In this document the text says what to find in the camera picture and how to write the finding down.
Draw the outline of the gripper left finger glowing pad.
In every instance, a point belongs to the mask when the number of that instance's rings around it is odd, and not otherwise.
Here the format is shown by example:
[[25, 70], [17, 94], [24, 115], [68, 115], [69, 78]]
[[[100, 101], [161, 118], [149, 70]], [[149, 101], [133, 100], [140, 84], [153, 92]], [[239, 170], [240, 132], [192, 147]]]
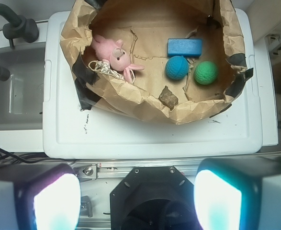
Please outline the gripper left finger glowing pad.
[[68, 164], [0, 164], [0, 230], [74, 230], [80, 204]]

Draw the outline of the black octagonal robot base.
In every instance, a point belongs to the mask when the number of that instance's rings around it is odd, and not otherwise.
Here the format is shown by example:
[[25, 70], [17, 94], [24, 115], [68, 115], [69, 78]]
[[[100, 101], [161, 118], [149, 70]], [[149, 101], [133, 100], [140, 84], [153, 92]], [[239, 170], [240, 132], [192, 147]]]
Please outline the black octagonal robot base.
[[174, 166], [135, 167], [110, 192], [113, 230], [200, 230], [194, 185]]

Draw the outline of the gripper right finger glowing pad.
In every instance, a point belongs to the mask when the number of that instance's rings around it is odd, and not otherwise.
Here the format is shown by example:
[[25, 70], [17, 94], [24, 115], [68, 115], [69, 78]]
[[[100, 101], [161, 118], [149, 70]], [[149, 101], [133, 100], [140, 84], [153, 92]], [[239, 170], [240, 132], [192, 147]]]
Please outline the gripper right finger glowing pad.
[[193, 197], [204, 230], [281, 230], [281, 157], [206, 158]]

